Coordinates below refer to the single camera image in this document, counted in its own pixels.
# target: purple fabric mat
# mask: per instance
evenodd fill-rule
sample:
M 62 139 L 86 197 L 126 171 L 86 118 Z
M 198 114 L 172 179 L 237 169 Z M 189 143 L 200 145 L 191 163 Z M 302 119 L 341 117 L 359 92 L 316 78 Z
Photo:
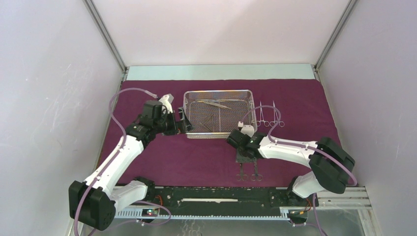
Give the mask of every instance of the purple fabric mat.
M 273 135 L 298 141 L 319 140 L 322 136 L 340 142 L 321 84 L 316 80 L 217 80 L 217 81 L 126 81 L 122 89 L 143 88 L 162 96 L 174 96 L 173 109 L 182 106 L 184 93 L 192 90 L 249 89 L 255 106 L 272 105 L 282 113 L 283 128 Z M 116 118 L 123 126 L 130 124 L 142 111 L 143 103 L 151 97 L 139 91 L 127 91 L 119 97 Z M 273 120 L 272 109 L 264 109 L 265 120 Z M 258 131 L 268 132 L 263 126 Z M 121 131 L 111 121 L 104 141 L 100 163 L 110 154 L 121 137 Z M 309 169 L 282 160 L 258 160 L 262 181 L 237 181 L 239 165 L 236 150 L 223 139 L 188 139 L 186 135 L 162 136 L 139 155 L 119 183 L 129 183 L 142 176 L 156 185 L 225 186 L 225 187 L 286 187 L 291 179 L 309 172 Z M 243 165 L 245 174 L 254 173 L 253 164 Z

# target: white robotic arm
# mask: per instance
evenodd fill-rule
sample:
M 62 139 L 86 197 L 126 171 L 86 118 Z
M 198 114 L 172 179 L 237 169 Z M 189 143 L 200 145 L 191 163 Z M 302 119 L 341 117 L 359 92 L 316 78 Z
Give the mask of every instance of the white robotic arm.
M 281 159 L 304 165 L 312 171 L 293 179 L 288 187 L 301 198 L 307 198 L 313 193 L 328 190 L 343 193 L 348 183 L 348 174 L 312 150 L 319 148 L 337 159 L 348 170 L 352 171 L 355 161 L 339 145 L 330 138 L 320 141 L 299 142 L 271 137 L 255 133 L 250 125 L 238 125 L 240 130 L 234 130 L 226 140 L 235 147 L 242 156 L 261 159 Z
M 182 108 L 179 108 L 180 121 L 175 121 L 171 106 L 173 99 L 171 94 L 167 94 L 159 101 L 147 101 L 142 114 L 138 116 L 140 121 L 133 122 L 126 128 L 124 145 L 121 147 L 124 139 L 121 137 L 116 148 L 96 171 L 82 183 L 74 181 L 71 184 L 69 204 L 72 218 L 75 217 L 81 196 L 92 183 L 94 184 L 81 208 L 79 220 L 99 230 L 106 229 L 117 212 L 145 198 L 148 184 L 141 181 L 134 180 L 122 188 L 115 191 L 113 189 L 130 163 L 142 153 L 156 134 L 175 135 L 192 129 Z

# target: metal tray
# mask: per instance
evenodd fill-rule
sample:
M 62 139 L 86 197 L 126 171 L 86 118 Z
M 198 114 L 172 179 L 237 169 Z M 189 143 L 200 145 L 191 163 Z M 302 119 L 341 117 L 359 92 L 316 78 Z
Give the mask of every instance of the metal tray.
M 205 102 L 217 103 L 228 108 L 220 108 Z M 238 122 L 254 108 L 250 90 L 205 90 L 188 91 L 184 94 L 185 114 L 194 129 L 187 133 L 190 139 L 225 139 Z M 244 124 L 257 129 L 255 111 L 252 111 Z

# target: gray wall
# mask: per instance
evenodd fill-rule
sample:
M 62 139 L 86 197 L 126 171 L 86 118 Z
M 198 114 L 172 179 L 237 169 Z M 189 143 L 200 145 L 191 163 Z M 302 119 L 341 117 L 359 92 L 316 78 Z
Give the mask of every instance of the gray wall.
M 81 0 L 0 0 L 1 235 L 64 235 L 121 72 Z
M 415 235 L 417 1 L 359 1 L 320 75 L 384 235 Z

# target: white panel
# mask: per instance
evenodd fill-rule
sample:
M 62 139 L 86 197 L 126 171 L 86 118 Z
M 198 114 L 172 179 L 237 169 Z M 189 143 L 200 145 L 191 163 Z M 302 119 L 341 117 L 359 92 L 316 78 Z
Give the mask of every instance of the white panel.
M 315 79 L 310 64 L 131 66 L 127 80 Z
M 121 72 L 81 0 L 0 1 L 1 235 L 63 235 Z
M 314 64 L 348 0 L 95 0 L 127 65 Z
M 384 235 L 416 235 L 417 1 L 359 1 L 321 69 Z

